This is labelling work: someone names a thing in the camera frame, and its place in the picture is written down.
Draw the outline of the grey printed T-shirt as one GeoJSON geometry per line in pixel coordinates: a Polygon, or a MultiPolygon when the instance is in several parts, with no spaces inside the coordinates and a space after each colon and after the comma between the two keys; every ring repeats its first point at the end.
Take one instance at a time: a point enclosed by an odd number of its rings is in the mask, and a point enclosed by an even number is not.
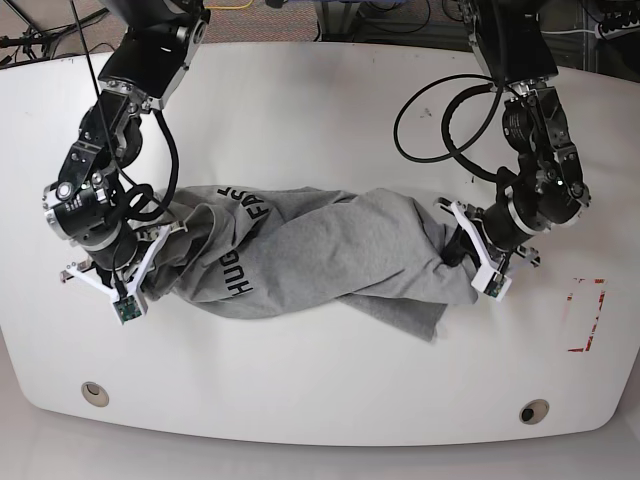
{"type": "Polygon", "coordinates": [[[387,189],[190,186],[171,208],[188,231],[168,239],[169,294],[220,317],[267,319],[336,300],[430,340],[448,307],[478,298],[473,263],[441,258],[452,229],[387,189]]]}

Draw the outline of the red tape rectangle marking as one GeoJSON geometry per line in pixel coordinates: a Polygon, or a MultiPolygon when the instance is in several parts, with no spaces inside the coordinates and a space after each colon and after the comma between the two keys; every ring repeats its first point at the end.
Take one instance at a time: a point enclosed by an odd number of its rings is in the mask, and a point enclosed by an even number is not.
{"type": "Polygon", "coordinates": [[[594,340],[606,295],[604,278],[574,278],[566,296],[561,321],[562,349],[570,353],[588,352],[594,340]]]}

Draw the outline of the white power strip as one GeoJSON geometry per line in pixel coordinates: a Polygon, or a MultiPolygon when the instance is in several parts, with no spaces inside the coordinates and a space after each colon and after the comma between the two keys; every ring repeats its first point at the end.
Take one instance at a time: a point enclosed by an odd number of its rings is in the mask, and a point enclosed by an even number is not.
{"type": "Polygon", "coordinates": [[[638,10],[607,14],[595,28],[595,36],[601,40],[613,40],[615,38],[638,32],[638,10]]]}

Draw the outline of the black tripod legs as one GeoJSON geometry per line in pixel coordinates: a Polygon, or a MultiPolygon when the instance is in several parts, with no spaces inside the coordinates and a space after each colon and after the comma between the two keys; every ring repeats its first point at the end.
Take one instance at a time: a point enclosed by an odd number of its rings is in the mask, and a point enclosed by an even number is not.
{"type": "Polygon", "coordinates": [[[78,33],[79,27],[94,26],[110,14],[107,8],[101,8],[75,23],[42,29],[15,1],[4,1],[4,5],[25,24],[26,29],[17,38],[1,36],[1,49],[13,49],[11,54],[1,57],[2,69],[53,60],[62,41],[78,33]]]}

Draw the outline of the grey metal frame leg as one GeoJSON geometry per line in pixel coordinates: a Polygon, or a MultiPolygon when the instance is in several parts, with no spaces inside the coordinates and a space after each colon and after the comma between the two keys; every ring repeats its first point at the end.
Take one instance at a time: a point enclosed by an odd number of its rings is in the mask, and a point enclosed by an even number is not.
{"type": "Polygon", "coordinates": [[[356,17],[364,1],[315,1],[320,41],[348,42],[356,32],[356,17]]]}

